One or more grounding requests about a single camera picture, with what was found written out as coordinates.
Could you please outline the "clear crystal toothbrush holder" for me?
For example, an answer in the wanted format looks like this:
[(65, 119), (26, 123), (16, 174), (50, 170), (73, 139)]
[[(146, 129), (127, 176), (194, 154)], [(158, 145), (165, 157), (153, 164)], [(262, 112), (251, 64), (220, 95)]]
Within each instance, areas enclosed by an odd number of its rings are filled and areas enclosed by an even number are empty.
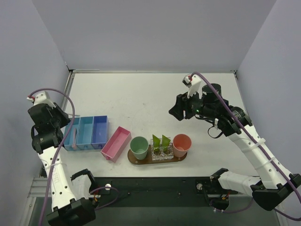
[(150, 140), (150, 153), (152, 161), (165, 161), (174, 157), (172, 142), (168, 146), (162, 146), (162, 139), (160, 138), (160, 146), (154, 147), (153, 139)]

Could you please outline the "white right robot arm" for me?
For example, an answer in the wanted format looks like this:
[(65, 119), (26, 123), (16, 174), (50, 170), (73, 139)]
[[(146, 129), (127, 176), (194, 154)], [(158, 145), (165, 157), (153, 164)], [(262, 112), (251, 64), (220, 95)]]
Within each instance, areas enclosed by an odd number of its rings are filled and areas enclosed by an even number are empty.
[(177, 95), (169, 113), (179, 121), (195, 116), (217, 127), (241, 150), (258, 173), (252, 177), (220, 169), (212, 175), (214, 180), (222, 189), (247, 194), (263, 209), (274, 210), (301, 185), (300, 174), (293, 174), (278, 161), (243, 109), (217, 97), (221, 93), (219, 84), (203, 86), (202, 95), (198, 93), (199, 85), (188, 83), (186, 86), (189, 90)]

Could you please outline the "green plastic cup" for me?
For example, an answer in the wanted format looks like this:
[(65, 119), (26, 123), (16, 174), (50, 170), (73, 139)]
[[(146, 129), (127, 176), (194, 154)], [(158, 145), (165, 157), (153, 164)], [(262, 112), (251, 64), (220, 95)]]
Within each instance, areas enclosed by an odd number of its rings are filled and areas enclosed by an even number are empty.
[(130, 142), (130, 149), (135, 158), (138, 160), (143, 160), (146, 158), (148, 148), (148, 140), (144, 137), (134, 137)]

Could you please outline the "green toothpaste tube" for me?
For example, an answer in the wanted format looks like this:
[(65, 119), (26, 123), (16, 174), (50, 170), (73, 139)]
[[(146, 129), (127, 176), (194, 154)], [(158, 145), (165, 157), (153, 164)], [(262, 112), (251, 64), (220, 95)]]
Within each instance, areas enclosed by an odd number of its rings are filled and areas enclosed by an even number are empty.
[(170, 138), (162, 135), (162, 147), (164, 152), (168, 152), (170, 141), (171, 141)]
[(155, 135), (152, 135), (153, 138), (153, 150), (156, 151), (160, 147), (160, 139)]

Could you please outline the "coral plastic cup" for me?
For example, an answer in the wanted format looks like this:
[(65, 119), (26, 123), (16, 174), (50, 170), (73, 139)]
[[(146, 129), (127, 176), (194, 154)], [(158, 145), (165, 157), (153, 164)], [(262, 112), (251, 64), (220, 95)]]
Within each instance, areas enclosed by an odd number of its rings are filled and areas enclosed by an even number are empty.
[(175, 157), (183, 157), (191, 148), (191, 138), (185, 134), (178, 134), (173, 138), (173, 153)]

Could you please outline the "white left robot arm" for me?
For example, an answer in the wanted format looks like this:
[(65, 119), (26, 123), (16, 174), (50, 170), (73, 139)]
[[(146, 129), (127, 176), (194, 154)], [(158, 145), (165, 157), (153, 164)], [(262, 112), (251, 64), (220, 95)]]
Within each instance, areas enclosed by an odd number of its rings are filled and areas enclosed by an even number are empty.
[(48, 223), (51, 226), (83, 226), (95, 220), (95, 207), (89, 194), (95, 191), (96, 181), (87, 169), (70, 177), (67, 165), (56, 153), (63, 146), (61, 128), (71, 121), (68, 115), (55, 103), (35, 104), (28, 113), (34, 122), (32, 147), (38, 153), (50, 180), (46, 192), (52, 198)]

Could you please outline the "pink toothbrush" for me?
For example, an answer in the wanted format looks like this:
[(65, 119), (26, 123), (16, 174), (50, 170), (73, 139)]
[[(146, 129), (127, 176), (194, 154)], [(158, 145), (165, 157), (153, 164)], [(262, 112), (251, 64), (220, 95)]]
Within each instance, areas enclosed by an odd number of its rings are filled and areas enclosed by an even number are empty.
[(73, 130), (73, 142), (72, 142), (72, 145), (71, 145), (73, 150), (77, 150), (76, 138), (77, 138), (77, 129), (75, 128)]

